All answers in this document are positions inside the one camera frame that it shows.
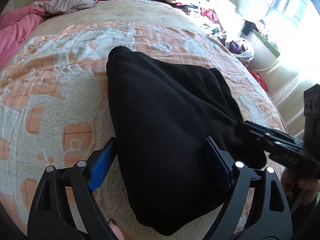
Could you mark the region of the right hand red nails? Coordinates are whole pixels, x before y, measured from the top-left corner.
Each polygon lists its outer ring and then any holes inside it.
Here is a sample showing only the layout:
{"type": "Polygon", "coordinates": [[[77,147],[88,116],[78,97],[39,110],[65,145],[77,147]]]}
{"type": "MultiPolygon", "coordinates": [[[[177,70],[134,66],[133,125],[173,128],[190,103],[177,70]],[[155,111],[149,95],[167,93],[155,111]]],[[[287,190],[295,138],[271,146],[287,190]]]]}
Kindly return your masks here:
{"type": "Polygon", "coordinates": [[[294,172],[285,168],[280,181],[286,196],[289,198],[295,198],[293,196],[294,187],[299,187],[300,190],[305,191],[305,196],[301,202],[302,205],[311,204],[317,197],[319,191],[319,180],[317,178],[300,178],[294,172]]]}

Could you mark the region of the left hand red nails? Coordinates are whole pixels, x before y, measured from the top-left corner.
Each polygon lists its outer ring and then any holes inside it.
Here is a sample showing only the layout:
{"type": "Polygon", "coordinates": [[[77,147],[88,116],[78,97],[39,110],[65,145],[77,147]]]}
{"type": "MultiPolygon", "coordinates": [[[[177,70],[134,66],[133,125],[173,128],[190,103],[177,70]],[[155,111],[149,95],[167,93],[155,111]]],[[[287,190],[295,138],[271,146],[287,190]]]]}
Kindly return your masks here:
{"type": "Polygon", "coordinates": [[[114,234],[116,235],[116,237],[119,240],[124,240],[125,239],[123,233],[121,232],[120,228],[118,228],[117,223],[116,223],[116,221],[114,219],[110,218],[109,221],[108,221],[108,225],[112,229],[112,231],[114,232],[114,234]]]}

